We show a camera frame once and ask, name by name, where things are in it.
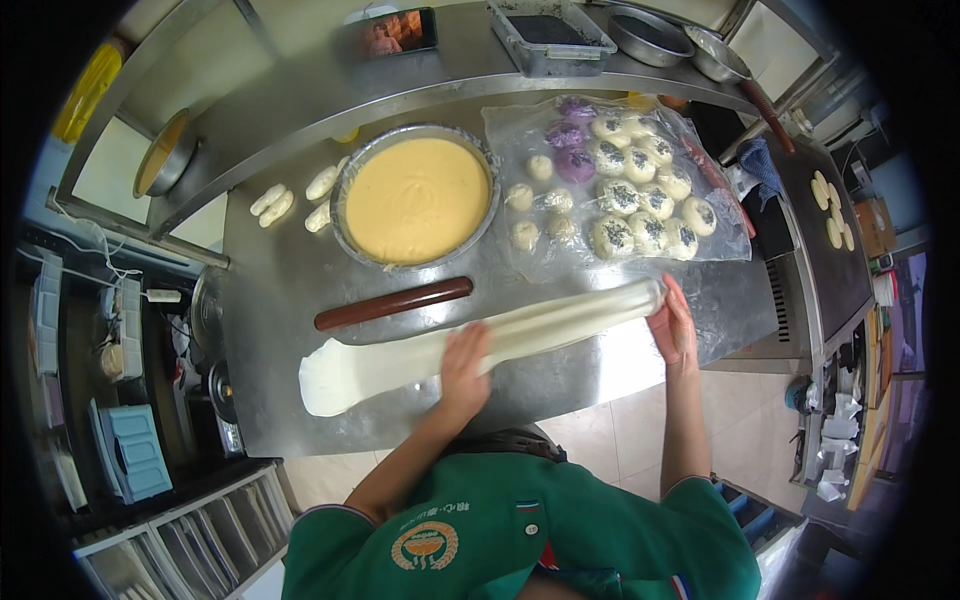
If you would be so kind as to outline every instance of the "stainless steel table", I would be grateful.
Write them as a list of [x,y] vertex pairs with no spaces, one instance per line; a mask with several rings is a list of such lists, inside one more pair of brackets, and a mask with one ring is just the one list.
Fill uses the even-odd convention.
[[[376,396],[345,414],[313,417],[303,408],[300,360],[327,339],[313,327],[323,310],[432,281],[467,275],[473,294],[338,330],[347,344],[371,344],[461,324],[520,306],[672,273],[684,288],[697,323],[700,361],[710,363],[777,329],[763,261],[679,262],[651,259],[603,272],[534,285],[513,271],[490,230],[477,244],[436,269],[386,274],[348,257],[329,228],[303,227],[314,206],[298,198],[291,211],[262,229],[252,201],[278,181],[302,190],[327,164],[401,122],[435,120],[484,137],[479,106],[536,102],[555,92],[529,92],[413,111],[365,127],[346,148],[327,140],[247,180],[229,194],[224,250],[224,335],[234,402],[251,456],[338,454],[394,447],[439,397],[437,378]],[[608,402],[663,381],[663,363],[644,321],[623,324],[573,346],[511,361],[493,371],[492,397],[470,424],[493,430]]]

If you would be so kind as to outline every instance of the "blue cloth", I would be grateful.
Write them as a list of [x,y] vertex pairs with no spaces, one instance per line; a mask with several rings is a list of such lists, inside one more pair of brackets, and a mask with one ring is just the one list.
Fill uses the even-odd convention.
[[768,200],[783,193],[780,174],[777,173],[774,161],[770,158],[767,140],[755,137],[743,142],[736,147],[736,159],[740,161],[744,171],[760,180],[759,194],[762,200],[760,212],[763,212]]

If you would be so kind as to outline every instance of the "yellow batter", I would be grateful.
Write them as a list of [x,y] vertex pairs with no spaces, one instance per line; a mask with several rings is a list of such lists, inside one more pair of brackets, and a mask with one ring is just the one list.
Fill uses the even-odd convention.
[[347,227],[380,262],[417,265],[464,243],[490,202],[487,175],[465,148],[425,137],[368,162],[347,195]]

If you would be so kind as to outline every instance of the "purple dough ball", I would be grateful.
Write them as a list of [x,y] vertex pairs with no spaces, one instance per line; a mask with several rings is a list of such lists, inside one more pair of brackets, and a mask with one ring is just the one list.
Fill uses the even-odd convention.
[[587,142],[587,132],[579,125],[560,121],[546,133],[546,143],[554,148],[582,146]]
[[586,148],[570,146],[557,152],[557,175],[567,183],[586,183],[593,177],[596,167],[593,156]]
[[560,105],[560,114],[575,125],[586,125],[597,118],[597,111],[593,105],[583,98],[567,98]]

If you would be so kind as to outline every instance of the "wooden rolling pin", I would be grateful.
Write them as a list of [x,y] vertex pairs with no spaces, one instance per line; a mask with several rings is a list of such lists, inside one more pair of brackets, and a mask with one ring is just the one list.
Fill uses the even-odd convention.
[[318,331],[329,331],[370,321],[387,315],[395,315],[414,308],[439,304],[447,300],[456,300],[469,296],[473,292],[473,282],[469,277],[454,277],[402,292],[394,292],[379,298],[348,304],[333,310],[322,312],[313,319]]

